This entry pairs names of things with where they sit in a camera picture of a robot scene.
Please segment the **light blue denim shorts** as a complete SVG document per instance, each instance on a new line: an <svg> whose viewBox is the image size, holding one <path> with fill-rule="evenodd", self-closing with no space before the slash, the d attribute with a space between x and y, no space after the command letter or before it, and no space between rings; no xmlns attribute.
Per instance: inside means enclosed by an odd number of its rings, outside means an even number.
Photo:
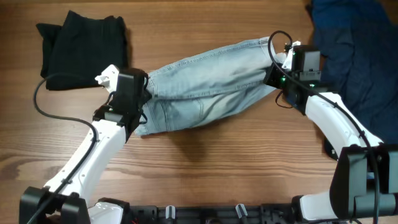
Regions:
<svg viewBox="0 0 398 224"><path fill-rule="evenodd" d="M263 83L272 62L283 62L266 37L210 50L149 73L138 136L203 126L238 114L274 88Z"/></svg>

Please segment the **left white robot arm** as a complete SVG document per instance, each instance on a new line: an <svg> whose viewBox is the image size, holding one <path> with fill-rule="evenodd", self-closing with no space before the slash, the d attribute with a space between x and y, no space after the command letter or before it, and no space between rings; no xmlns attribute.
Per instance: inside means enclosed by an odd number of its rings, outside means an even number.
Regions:
<svg viewBox="0 0 398 224"><path fill-rule="evenodd" d="M109 96L85 121L89 132L61 171L41 189L28 187L19 203L19 223L128 223L130 204L102 198L88 201L115 153L135 129L147 122L142 107L150 98L148 74L138 68L119 71L109 66L97 80Z"/></svg>

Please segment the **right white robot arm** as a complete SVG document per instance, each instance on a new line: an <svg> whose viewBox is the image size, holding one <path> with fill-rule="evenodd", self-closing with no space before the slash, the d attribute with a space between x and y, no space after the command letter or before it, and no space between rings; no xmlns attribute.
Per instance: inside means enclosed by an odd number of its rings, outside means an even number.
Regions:
<svg viewBox="0 0 398 224"><path fill-rule="evenodd" d="M282 91L291 107L313 121L338 161L330 188L294 197L288 217L297 223L355 220L397 215L397 146L370 133L341 96L315 80L302 82L273 63L264 83Z"/></svg>

